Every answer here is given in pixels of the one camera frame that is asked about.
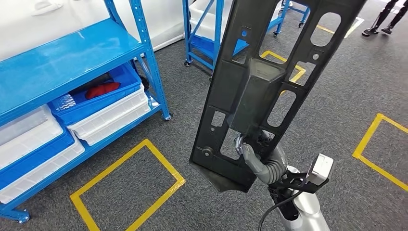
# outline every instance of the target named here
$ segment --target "white wall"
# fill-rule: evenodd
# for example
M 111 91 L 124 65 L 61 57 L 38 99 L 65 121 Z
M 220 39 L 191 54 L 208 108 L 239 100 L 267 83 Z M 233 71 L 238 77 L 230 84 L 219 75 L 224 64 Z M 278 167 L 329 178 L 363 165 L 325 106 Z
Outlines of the white wall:
M 34 0 L 0 0 L 0 61 L 109 17 L 103 0 L 53 1 L 63 6 L 31 16 Z M 129 33 L 139 39 L 128 0 L 115 5 Z M 142 0 L 142 6 L 155 50 L 182 39 L 182 0 Z

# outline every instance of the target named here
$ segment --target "blue plastic storage bin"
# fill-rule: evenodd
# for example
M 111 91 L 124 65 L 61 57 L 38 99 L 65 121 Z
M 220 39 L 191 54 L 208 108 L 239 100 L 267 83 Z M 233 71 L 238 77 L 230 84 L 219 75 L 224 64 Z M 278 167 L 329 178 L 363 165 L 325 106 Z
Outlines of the blue plastic storage bin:
M 140 88 L 141 79 L 129 63 L 116 67 L 109 71 L 109 74 L 114 82 L 120 83 L 119 89 L 90 100 L 85 98 L 86 91 L 75 95 L 63 95 L 48 103 L 52 113 L 65 125 L 72 125 Z
M 68 129 L 61 127 L 61 135 L 0 170 L 0 190 L 74 144 Z

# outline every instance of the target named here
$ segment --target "white plastic storage bin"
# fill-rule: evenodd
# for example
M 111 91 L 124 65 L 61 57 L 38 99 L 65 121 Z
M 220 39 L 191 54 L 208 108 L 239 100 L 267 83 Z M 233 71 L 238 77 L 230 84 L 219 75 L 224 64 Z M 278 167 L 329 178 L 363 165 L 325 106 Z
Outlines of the white plastic storage bin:
M 0 127 L 0 145 L 3 145 L 17 136 L 30 131 L 32 128 L 47 121 L 46 108 L 41 106 L 33 111 L 20 116 L 19 118 L 8 122 Z
M 15 124 L 13 124 L 13 121 L 11 124 L 6 124 L 4 130 L 0 131 L 2 135 L 3 132 L 8 132 L 10 129 L 13 129 L 14 126 L 16 127 L 16 130 L 23 131 L 36 125 L 9 141 L 6 141 L 5 139 L 6 142 L 0 145 L 0 169 L 36 150 L 63 133 L 63 129 L 57 120 L 55 120 L 54 116 L 52 116 L 50 108 L 47 105 L 43 105 L 40 107 L 40 110 L 34 110 L 32 112 L 33 113 L 28 113 L 28 116 L 24 115 L 18 118 L 17 120 L 19 121 Z M 8 137 L 13 137 L 18 133 L 19 132 L 16 132 Z
M 68 128 L 88 145 L 94 145 L 148 111 L 150 111 L 149 101 L 141 84 L 136 92 L 78 123 L 69 125 Z
M 210 0 L 197 0 L 189 6 L 191 18 L 191 30 L 193 31 L 198 24 L 198 21 L 201 18 L 201 15 L 204 14 Z M 228 16 L 230 15 L 231 7 L 233 0 L 224 0 L 224 8 L 222 9 L 222 20 L 221 20 L 221 39 L 224 35 L 225 27 L 227 26 Z M 271 18 L 271 21 L 278 18 L 279 10 L 281 9 L 282 1 L 279 1 L 276 5 L 275 11 Z M 214 40 L 214 31 L 216 24 L 216 8 L 217 1 L 214 1 L 205 15 L 203 21 L 201 22 L 200 27 L 198 28 L 196 35 L 205 37 L 211 40 Z
M 11 200 L 29 190 L 53 172 L 82 154 L 85 151 L 84 147 L 74 135 L 73 137 L 75 140 L 74 144 L 1 189 L 0 201 L 4 204 L 9 203 Z

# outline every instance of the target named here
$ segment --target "black mounting bracket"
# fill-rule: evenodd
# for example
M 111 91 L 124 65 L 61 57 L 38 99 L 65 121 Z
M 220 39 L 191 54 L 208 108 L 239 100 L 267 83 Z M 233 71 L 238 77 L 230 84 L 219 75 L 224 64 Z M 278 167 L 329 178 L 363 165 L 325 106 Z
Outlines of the black mounting bracket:
M 266 151 L 271 153 L 336 52 L 365 0 L 295 0 L 308 6 L 310 15 L 287 62 L 283 64 L 259 56 L 259 49 L 278 2 L 279 0 L 235 0 L 232 4 L 190 157 L 190 163 L 220 192 L 247 192 L 256 179 L 242 156 L 233 160 L 220 152 L 228 129 L 244 134 L 246 142 L 256 141 L 262 130 L 273 133 L 274 138 Z M 310 38 L 320 18 L 329 12 L 338 14 L 341 23 L 327 45 L 316 46 Z M 238 39 L 249 44 L 243 64 L 232 60 Z M 289 81 L 298 61 L 316 65 L 304 86 Z M 296 99 L 281 125 L 273 127 L 268 124 L 267 119 L 284 90 L 295 93 Z M 225 114 L 220 127 L 211 125 L 216 111 Z

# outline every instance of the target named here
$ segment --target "red cloth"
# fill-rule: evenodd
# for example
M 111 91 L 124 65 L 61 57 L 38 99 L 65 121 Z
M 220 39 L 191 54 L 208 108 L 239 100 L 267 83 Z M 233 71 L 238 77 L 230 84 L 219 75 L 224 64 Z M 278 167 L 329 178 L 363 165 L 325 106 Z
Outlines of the red cloth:
M 110 83 L 102 83 L 98 86 L 95 86 L 87 91 L 85 93 L 85 98 L 87 100 L 93 99 L 95 97 L 101 96 L 103 94 L 109 93 L 113 90 L 118 89 L 120 86 L 120 83 L 117 82 L 110 82 Z

